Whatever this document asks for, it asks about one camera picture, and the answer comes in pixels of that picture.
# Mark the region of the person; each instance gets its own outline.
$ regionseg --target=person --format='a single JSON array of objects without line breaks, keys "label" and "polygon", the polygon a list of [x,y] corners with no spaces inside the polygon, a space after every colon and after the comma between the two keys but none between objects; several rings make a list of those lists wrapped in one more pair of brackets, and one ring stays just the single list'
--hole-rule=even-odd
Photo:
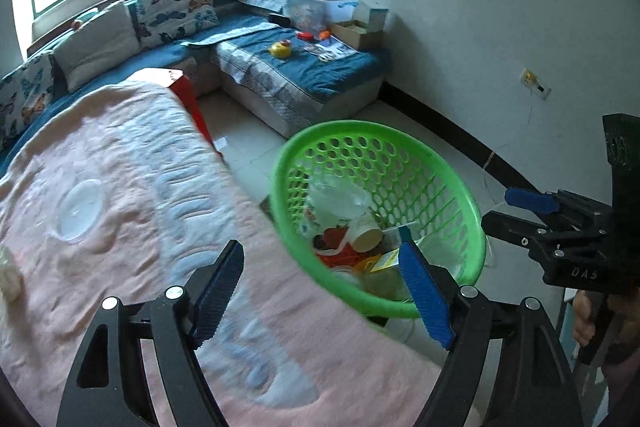
[{"label": "person", "polygon": [[[622,329],[612,344],[619,352],[626,352],[623,362],[604,363],[602,374],[609,386],[609,410],[622,397],[629,383],[640,368],[640,289],[631,296],[609,296],[609,308],[625,317]],[[586,346],[595,335],[591,320],[591,301],[584,291],[574,298],[574,339]]]}]

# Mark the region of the silver screw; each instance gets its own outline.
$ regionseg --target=silver screw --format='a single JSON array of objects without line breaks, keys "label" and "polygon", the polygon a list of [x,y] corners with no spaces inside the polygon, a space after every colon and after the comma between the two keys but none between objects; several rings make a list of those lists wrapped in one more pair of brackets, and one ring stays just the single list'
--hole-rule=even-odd
[{"label": "silver screw", "polygon": [[527,297],[526,299],[524,299],[524,305],[530,310],[540,309],[540,301],[534,297]]},{"label": "silver screw", "polygon": [[164,296],[168,299],[177,299],[182,297],[184,290],[182,286],[171,286],[166,292],[164,292]]},{"label": "silver screw", "polygon": [[107,297],[102,301],[102,309],[113,310],[118,305],[118,300],[115,297]]},{"label": "silver screw", "polygon": [[478,289],[475,286],[462,286],[460,288],[460,294],[467,299],[475,299],[478,297]]}]

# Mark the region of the human hand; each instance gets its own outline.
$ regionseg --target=human hand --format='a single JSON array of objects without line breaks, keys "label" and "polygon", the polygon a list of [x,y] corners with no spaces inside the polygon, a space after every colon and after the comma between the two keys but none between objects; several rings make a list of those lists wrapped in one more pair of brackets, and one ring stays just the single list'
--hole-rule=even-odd
[{"label": "human hand", "polygon": [[[616,342],[629,344],[636,340],[640,336],[640,289],[627,297],[611,295],[607,304],[612,311],[625,317]],[[595,332],[595,325],[591,322],[591,301],[580,290],[574,298],[574,339],[581,346],[586,346]]]}]

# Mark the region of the laundry basket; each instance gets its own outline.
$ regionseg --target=laundry basket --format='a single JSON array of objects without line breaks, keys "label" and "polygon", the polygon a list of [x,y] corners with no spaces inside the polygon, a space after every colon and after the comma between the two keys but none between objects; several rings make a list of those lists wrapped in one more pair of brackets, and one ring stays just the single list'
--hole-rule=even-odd
[{"label": "laundry basket", "polygon": [[368,190],[372,210],[387,225],[418,221],[421,236],[435,234],[447,251],[460,256],[458,284],[478,281],[486,246],[480,213],[454,170],[405,133],[377,123],[338,120],[291,138],[280,152],[271,186],[271,212],[284,245],[327,291],[364,315],[419,316],[413,303],[370,295],[332,273],[299,234],[309,179],[324,172]]}]

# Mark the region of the black baseboard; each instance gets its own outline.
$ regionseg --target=black baseboard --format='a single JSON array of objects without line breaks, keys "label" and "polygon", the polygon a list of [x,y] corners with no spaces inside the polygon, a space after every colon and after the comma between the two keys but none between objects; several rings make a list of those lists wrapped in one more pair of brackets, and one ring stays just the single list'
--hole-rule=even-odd
[{"label": "black baseboard", "polygon": [[388,82],[383,82],[378,97],[382,102],[396,108],[458,149],[472,162],[492,175],[504,187],[526,188],[527,190],[537,191],[522,174],[480,140],[435,109],[405,93],[402,89],[392,86]]}]

